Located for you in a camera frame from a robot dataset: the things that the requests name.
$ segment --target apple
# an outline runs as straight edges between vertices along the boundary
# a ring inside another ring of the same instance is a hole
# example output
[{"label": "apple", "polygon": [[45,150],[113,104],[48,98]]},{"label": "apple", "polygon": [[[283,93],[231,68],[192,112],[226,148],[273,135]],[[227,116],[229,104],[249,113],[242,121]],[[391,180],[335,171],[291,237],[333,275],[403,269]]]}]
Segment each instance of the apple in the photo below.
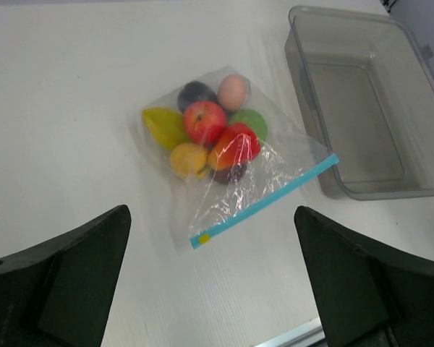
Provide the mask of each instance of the apple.
[{"label": "apple", "polygon": [[226,128],[225,112],[212,101],[196,101],[185,110],[183,126],[194,143],[210,146]]}]

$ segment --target black fruit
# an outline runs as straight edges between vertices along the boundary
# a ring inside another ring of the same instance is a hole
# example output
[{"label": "black fruit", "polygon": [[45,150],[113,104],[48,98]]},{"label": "black fruit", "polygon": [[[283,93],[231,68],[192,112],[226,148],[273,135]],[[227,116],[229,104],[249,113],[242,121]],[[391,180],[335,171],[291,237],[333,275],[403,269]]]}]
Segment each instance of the black fruit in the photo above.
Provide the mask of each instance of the black fruit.
[{"label": "black fruit", "polygon": [[238,164],[231,168],[225,168],[224,170],[212,171],[210,175],[213,177],[214,181],[220,184],[231,184],[237,183],[242,179],[246,173],[246,169],[246,164]]},{"label": "black fruit", "polygon": [[189,105],[195,101],[212,101],[218,104],[217,95],[207,85],[199,81],[192,81],[180,90],[176,103],[180,112],[184,113]]}]

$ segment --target transparent bag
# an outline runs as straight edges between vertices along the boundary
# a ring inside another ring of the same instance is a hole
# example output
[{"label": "transparent bag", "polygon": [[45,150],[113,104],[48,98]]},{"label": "transparent bag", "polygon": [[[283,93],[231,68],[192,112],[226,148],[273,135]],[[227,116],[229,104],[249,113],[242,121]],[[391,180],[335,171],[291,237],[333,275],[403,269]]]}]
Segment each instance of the transparent bag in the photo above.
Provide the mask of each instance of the transparent bag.
[{"label": "transparent bag", "polygon": [[231,67],[151,103],[138,126],[144,154],[167,171],[169,225],[193,248],[338,163]]}]

